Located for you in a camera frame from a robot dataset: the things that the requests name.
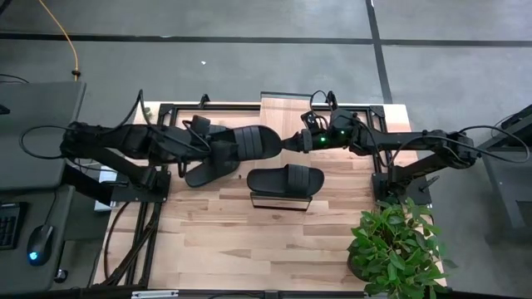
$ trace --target gray floor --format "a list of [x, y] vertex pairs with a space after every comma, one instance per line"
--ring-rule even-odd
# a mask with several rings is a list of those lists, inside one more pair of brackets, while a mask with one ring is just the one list
[[[363, 0], [48, 0], [69, 32], [204, 37], [369, 38]], [[381, 38], [531, 40], [532, 3], [522, 0], [374, 0]], [[34, 0], [0, 17], [9, 32], [58, 33]], [[382, 103], [373, 46], [242, 43], [76, 42], [88, 93], [81, 119], [116, 123], [143, 88], [147, 100], [259, 100], [260, 91], [334, 90], [340, 102]], [[530, 47], [383, 47], [393, 102], [414, 130], [493, 125], [530, 104]], [[29, 81], [71, 79], [65, 42], [0, 41], [0, 73]], [[489, 132], [470, 133], [478, 144]], [[436, 223], [451, 258], [456, 290], [532, 297], [532, 251], [491, 247], [504, 225], [484, 166], [444, 170], [431, 187]], [[72, 244], [84, 286], [98, 238]]]

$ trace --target black metal frame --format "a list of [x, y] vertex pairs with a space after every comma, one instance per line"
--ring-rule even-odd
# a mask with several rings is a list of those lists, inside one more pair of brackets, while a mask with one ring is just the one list
[[[530, 135], [532, 132], [532, 115], [524, 117], [517, 123], [509, 126], [505, 129], [507, 132], [516, 135], [520, 138]], [[524, 153], [523, 148], [519, 146], [509, 145], [509, 142], [513, 141], [507, 135], [502, 133], [497, 134], [495, 137], [484, 142], [479, 147], [488, 151], [497, 151], [498, 154], [503, 152], [517, 152]], [[495, 176], [495, 165], [490, 157], [483, 155], [482, 157], [486, 173], [490, 178], [491, 186], [494, 190], [494, 195], [498, 198], [501, 204], [501, 208], [506, 211], [508, 228], [503, 228], [498, 232], [493, 232], [485, 236], [488, 243], [499, 243], [501, 241], [515, 242], [515, 243], [529, 243], [532, 238], [532, 227], [528, 226], [521, 213], [519, 202], [530, 202], [529, 194], [523, 194], [520, 198], [508, 198], [504, 196], [502, 192], [503, 182], [500, 182]]]
[[[284, 97], [307, 97], [310, 98], [311, 95], [309, 94], [296, 94], [296, 93], [280, 93], [280, 92], [270, 92], [270, 91], [262, 91], [261, 92], [261, 98], [264, 95], [271, 95], [271, 96], [284, 96]], [[203, 95], [201, 97], [201, 101], [198, 104], [174, 104], [174, 103], [162, 103], [159, 107], [159, 114], [157, 115], [157, 125], [163, 125], [166, 119], [166, 116], [170, 116], [170, 123], [169, 125], [176, 125], [178, 113], [181, 110], [192, 110], [192, 111], [209, 111], [209, 110], [225, 110], [225, 111], [259, 111], [260, 110], [261, 103], [245, 103], [245, 104], [225, 104], [225, 103], [215, 103], [211, 102], [208, 95]], [[366, 116], [367, 119], [367, 125], [370, 128], [375, 128], [374, 121], [377, 120], [379, 124], [379, 130], [382, 132], [387, 132], [387, 125], [385, 120], [385, 113], [384, 108], [382, 105], [338, 105], [339, 108], [342, 108], [344, 110], [348, 110], [351, 112], [357, 112], [362, 113], [364, 116]], [[314, 111], [329, 111], [328, 105], [324, 104], [313, 104]], [[386, 160], [389, 162], [391, 153], [389, 151], [385, 152]], [[372, 157], [373, 160], [373, 166], [375, 168], [375, 172], [378, 174], [382, 173], [382, 167], [378, 162], [378, 159], [376, 156]], [[147, 203], [141, 203], [140, 204], [140, 210], [139, 210], [139, 216], [137, 219], [137, 224], [135, 228], [135, 235], [134, 240], [138, 240], [140, 236], [140, 228], [142, 228], [143, 223], [145, 221], [145, 210], [147, 209]], [[150, 266], [151, 261], [153, 259], [153, 246], [155, 245], [155, 237], [156, 237], [156, 228], [153, 232], [151, 239], [153, 238], [152, 243], [148, 243], [148, 250], [146, 251], [145, 255], [145, 265], [142, 269], [142, 279], [139, 282], [140, 285], [143, 287], [147, 287], [148, 278], [150, 276]], [[134, 257], [133, 263], [128, 269], [127, 276], [126, 276], [126, 285], [129, 285], [133, 282], [133, 276], [135, 275], [135, 265], [136, 265], [136, 259], [137, 257]], [[180, 295], [213, 295], [221, 292], [227, 292], [227, 290], [179, 290]], [[301, 296], [301, 297], [324, 297], [324, 296], [331, 296], [331, 297], [346, 297], [346, 298], [355, 298], [355, 297], [361, 297], [364, 298], [364, 292], [280, 292], [284, 296]]]

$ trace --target potted plant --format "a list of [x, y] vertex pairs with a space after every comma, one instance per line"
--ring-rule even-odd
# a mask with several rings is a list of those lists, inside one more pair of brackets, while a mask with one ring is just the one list
[[369, 282], [369, 295], [387, 292], [389, 298], [430, 299], [446, 289], [435, 280], [446, 277], [436, 262], [456, 265], [444, 259], [445, 246], [437, 239], [440, 229], [429, 224], [423, 215], [431, 210], [406, 204], [377, 203], [371, 213], [362, 212], [360, 226], [353, 228], [356, 237], [349, 246], [347, 266], [361, 280]]

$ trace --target wooden tabletop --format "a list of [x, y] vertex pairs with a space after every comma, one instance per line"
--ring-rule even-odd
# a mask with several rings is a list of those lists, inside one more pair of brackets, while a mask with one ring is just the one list
[[[160, 104], [146, 103], [153, 122]], [[411, 130], [404, 105], [384, 105], [384, 110], [388, 131]], [[300, 115], [306, 111], [307, 100], [263, 98], [260, 111], [180, 111], [178, 123], [196, 114], [211, 119], [215, 125], [266, 125], [281, 138], [287, 138], [303, 128]], [[137, 111], [135, 123], [143, 122]], [[415, 152], [401, 152], [397, 164], [416, 159]], [[286, 163], [319, 168], [325, 173], [325, 183], [308, 211], [254, 208], [246, 184], [247, 173], [254, 168], [283, 167]], [[160, 218], [150, 288], [364, 288], [365, 282], [347, 270], [346, 249], [353, 239], [350, 228], [358, 225], [361, 211], [373, 208], [370, 175], [374, 170], [370, 157], [359, 157], [346, 149], [310, 154], [283, 150], [272, 159], [243, 162], [233, 174], [197, 189], [178, 177], [175, 165], [170, 166], [170, 171], [174, 175]], [[108, 252], [110, 271], [131, 247], [138, 209], [138, 203], [131, 203], [117, 222]], [[102, 260], [95, 283], [103, 280]]]

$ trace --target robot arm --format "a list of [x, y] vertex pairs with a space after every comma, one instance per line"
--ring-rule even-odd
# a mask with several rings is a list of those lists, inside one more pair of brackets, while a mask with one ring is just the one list
[[387, 165], [387, 174], [374, 174], [374, 191], [377, 200], [384, 200], [389, 195], [402, 199], [409, 184], [420, 177], [446, 167], [466, 169], [477, 158], [472, 139], [459, 132], [446, 133], [443, 130], [422, 132], [385, 133], [369, 128], [358, 119], [356, 113], [336, 109], [331, 112], [327, 127], [318, 125], [312, 111], [302, 115], [307, 129], [301, 130], [293, 137], [283, 140], [286, 150], [308, 153], [311, 150], [333, 148], [349, 149], [356, 155], [380, 154], [383, 150], [430, 150], [434, 154], [420, 159], [408, 166]]

